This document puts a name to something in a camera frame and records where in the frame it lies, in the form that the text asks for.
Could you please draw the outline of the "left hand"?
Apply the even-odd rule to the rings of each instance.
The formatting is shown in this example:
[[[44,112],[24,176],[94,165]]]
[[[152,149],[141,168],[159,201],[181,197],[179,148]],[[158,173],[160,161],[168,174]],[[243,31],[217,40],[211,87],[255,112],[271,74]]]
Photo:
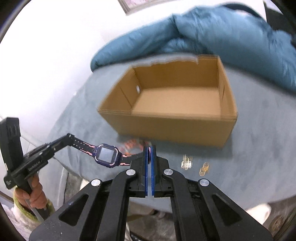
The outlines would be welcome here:
[[[43,186],[40,183],[38,174],[35,174],[31,181],[32,193],[28,194],[17,187],[14,190],[15,198],[20,205],[27,210],[30,210],[31,208],[43,209],[46,207],[48,200],[43,191]]]

